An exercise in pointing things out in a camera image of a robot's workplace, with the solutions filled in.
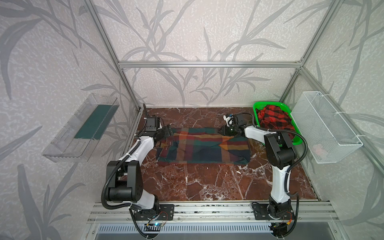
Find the multicolour plaid shirt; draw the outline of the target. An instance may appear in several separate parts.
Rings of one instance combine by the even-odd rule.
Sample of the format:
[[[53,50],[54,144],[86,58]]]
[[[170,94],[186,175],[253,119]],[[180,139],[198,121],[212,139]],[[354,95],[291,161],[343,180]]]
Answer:
[[[224,136],[216,128],[172,129],[174,135],[157,147],[158,162],[168,164],[247,165],[251,160],[249,140]]]

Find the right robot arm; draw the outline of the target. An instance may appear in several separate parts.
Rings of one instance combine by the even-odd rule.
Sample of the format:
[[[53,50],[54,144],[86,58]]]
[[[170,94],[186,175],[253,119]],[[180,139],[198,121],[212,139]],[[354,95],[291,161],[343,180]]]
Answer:
[[[267,215],[269,219],[279,220],[291,210],[290,180],[291,166],[296,159],[292,140],[286,131],[264,129],[245,118],[244,114],[228,114],[220,129],[225,136],[243,136],[263,143],[267,160],[273,168],[273,186],[267,205],[254,204],[255,211]]]

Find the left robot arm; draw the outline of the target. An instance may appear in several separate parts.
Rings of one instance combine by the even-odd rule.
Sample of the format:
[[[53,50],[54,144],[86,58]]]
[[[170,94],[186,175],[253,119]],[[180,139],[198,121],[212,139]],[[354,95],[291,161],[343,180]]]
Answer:
[[[101,193],[105,209],[129,207],[134,211],[160,212],[158,197],[144,190],[141,165],[156,143],[171,137],[169,125],[159,117],[145,117],[143,128],[135,135],[134,145],[119,160],[110,161],[106,169],[106,183]]]

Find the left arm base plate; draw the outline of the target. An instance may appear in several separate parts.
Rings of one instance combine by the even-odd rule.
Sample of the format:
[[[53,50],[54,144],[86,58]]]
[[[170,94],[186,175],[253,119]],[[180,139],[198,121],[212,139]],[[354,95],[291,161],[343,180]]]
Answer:
[[[174,219],[175,205],[160,204],[151,210],[134,211],[134,217],[137,221],[149,221],[152,219],[160,221],[172,221]]]

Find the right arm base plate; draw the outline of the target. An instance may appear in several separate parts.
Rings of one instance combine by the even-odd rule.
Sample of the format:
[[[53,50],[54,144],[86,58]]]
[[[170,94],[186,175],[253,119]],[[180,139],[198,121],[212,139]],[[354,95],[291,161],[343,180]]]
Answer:
[[[282,209],[275,208],[268,203],[251,203],[255,220],[265,221],[288,221],[291,222],[296,214],[291,205]]]

